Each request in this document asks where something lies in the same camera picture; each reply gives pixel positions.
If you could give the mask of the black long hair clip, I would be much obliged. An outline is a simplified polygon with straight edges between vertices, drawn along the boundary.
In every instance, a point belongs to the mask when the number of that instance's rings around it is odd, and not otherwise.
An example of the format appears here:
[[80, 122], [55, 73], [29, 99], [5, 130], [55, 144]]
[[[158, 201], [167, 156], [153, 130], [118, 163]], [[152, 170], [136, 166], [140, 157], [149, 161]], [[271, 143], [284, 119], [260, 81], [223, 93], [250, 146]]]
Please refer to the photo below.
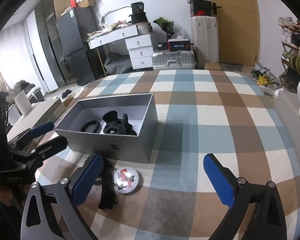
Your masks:
[[112, 209], [117, 203], [116, 194], [113, 188], [113, 175], [111, 173], [112, 165], [103, 158], [103, 170], [101, 172], [101, 200], [98, 208], [101, 210]]

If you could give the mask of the black round hair claw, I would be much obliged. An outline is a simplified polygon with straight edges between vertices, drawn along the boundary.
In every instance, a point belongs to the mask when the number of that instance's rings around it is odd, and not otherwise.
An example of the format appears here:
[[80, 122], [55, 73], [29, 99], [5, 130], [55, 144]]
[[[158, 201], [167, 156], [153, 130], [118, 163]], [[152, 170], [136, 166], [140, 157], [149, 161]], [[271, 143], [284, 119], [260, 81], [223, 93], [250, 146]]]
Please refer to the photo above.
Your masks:
[[103, 129], [104, 134], [135, 135], [133, 126], [128, 121], [128, 115], [125, 113], [122, 119], [107, 123]]

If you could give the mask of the white paper roll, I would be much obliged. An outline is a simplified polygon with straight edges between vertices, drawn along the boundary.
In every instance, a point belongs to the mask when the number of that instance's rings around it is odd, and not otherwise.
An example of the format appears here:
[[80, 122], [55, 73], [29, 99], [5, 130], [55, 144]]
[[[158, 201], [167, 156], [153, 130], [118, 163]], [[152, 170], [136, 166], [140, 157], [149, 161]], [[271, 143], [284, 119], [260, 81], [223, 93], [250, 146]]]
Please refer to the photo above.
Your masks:
[[21, 90], [20, 93], [15, 96], [14, 102], [23, 116], [28, 115], [33, 110], [24, 90]]

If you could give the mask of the black hair claw in box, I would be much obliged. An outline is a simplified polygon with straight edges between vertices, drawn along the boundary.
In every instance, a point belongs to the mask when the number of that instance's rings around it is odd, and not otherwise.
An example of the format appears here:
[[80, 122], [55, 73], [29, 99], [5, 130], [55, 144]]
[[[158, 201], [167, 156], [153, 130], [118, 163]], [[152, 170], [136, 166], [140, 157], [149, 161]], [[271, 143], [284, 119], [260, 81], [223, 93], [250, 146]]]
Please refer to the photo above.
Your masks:
[[110, 122], [114, 122], [118, 119], [117, 117], [117, 111], [115, 110], [112, 110], [112, 111], [108, 111], [107, 113], [105, 113], [103, 116], [102, 116], [102, 119], [103, 121], [107, 124], [107, 123], [110, 123]]

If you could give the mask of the white round dish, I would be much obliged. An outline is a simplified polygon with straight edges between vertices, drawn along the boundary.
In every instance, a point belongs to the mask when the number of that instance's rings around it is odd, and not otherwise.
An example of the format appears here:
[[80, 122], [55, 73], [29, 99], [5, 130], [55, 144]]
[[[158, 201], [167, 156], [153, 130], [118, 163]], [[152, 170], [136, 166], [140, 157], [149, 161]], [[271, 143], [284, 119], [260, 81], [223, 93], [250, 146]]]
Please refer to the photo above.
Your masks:
[[123, 167], [114, 172], [114, 189], [121, 194], [132, 193], [139, 184], [139, 173], [132, 167]]

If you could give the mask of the plaid bed cover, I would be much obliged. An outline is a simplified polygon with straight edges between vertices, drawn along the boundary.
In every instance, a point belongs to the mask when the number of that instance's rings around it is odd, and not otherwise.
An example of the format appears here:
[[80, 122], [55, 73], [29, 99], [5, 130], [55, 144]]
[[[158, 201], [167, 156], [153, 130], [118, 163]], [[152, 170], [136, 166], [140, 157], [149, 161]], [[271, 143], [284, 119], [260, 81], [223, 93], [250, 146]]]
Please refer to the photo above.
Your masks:
[[81, 89], [76, 100], [152, 93], [158, 115], [150, 162], [134, 163], [140, 185], [100, 210], [95, 185], [78, 209], [99, 239], [208, 239], [227, 207], [203, 169], [213, 153], [250, 183], [273, 181], [288, 239], [300, 236], [300, 166], [270, 98], [232, 72], [161, 70], [114, 75]]

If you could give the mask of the grey open storage box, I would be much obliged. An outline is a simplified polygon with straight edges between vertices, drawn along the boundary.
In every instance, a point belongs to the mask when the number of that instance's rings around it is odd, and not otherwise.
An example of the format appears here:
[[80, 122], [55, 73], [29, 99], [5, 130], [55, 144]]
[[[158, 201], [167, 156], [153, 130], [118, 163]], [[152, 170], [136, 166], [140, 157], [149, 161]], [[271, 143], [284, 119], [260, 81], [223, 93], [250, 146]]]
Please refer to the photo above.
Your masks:
[[149, 163], [157, 123], [154, 95], [129, 94], [79, 100], [55, 131], [73, 151]]

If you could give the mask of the black refrigerator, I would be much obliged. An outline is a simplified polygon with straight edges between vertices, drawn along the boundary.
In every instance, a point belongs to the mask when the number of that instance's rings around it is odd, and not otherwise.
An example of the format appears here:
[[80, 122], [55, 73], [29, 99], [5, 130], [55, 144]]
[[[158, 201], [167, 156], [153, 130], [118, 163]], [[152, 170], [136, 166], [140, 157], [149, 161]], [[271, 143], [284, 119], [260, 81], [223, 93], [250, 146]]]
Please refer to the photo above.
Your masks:
[[57, 20], [66, 61], [79, 86], [98, 80], [103, 70], [97, 52], [87, 43], [88, 34], [97, 30], [93, 9], [75, 7]]

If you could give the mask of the glass display cabinet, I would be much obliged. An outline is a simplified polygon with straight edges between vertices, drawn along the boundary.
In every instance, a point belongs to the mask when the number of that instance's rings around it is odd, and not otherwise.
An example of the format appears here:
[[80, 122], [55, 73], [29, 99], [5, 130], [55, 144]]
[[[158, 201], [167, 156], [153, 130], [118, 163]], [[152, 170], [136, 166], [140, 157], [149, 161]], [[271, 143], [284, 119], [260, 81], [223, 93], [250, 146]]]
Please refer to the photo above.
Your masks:
[[41, 0], [34, 10], [43, 52], [58, 88], [73, 81], [57, 28], [57, 20], [70, 5], [70, 0]]

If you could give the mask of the white desk with drawers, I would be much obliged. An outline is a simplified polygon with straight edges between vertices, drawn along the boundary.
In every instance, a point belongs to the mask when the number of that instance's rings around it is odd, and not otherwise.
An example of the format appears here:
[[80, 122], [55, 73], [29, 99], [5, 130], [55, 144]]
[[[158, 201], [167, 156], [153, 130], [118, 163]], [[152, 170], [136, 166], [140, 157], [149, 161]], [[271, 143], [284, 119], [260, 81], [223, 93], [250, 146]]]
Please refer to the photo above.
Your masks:
[[90, 49], [116, 42], [125, 42], [134, 70], [153, 67], [152, 55], [158, 47], [158, 39], [149, 22], [131, 24], [88, 38]]

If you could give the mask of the silver suitcase lying flat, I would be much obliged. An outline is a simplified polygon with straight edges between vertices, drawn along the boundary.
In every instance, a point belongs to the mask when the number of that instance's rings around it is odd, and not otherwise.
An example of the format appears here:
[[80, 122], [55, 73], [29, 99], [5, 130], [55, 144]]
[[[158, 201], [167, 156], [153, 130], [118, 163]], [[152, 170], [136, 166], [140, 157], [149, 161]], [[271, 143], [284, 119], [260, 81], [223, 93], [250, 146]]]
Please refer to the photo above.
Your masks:
[[153, 69], [194, 69], [196, 59], [193, 51], [156, 50], [152, 54]]

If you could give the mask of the shoe rack with shoes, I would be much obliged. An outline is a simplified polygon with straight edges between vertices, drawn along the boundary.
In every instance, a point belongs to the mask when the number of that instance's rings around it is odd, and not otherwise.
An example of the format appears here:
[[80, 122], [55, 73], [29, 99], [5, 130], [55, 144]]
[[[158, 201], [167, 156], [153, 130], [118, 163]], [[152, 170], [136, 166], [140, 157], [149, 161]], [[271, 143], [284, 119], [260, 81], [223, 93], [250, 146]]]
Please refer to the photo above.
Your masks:
[[291, 17], [279, 17], [278, 24], [282, 28], [283, 53], [281, 63], [285, 69], [279, 79], [284, 87], [296, 93], [300, 74], [290, 67], [289, 60], [292, 56], [300, 56], [300, 21], [295, 22]]

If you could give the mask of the black red flat box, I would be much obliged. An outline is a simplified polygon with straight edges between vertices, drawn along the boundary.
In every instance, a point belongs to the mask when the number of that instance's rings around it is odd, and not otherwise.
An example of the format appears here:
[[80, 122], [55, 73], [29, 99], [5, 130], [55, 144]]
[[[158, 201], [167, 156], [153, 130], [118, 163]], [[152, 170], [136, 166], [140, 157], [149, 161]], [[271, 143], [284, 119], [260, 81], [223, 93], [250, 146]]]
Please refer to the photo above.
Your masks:
[[172, 39], [159, 43], [158, 50], [191, 51], [191, 42], [189, 39]]

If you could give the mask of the dark flower bouquet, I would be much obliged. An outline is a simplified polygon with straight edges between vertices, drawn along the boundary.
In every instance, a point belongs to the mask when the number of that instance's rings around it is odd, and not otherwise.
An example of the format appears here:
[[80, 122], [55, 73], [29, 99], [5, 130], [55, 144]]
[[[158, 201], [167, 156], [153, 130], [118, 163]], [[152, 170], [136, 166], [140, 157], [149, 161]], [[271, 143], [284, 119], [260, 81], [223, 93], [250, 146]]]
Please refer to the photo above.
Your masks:
[[160, 17], [155, 19], [153, 22], [167, 34], [167, 38], [171, 38], [174, 35], [174, 22], [172, 20]]

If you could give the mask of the wooden door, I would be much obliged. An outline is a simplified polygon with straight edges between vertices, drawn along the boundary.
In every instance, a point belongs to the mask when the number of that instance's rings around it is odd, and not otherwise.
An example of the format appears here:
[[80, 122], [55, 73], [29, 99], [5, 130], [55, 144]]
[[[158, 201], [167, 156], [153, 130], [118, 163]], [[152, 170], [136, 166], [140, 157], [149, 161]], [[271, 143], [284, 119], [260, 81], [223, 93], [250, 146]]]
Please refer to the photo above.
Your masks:
[[260, 49], [257, 0], [211, 0], [218, 22], [219, 61], [254, 66]]

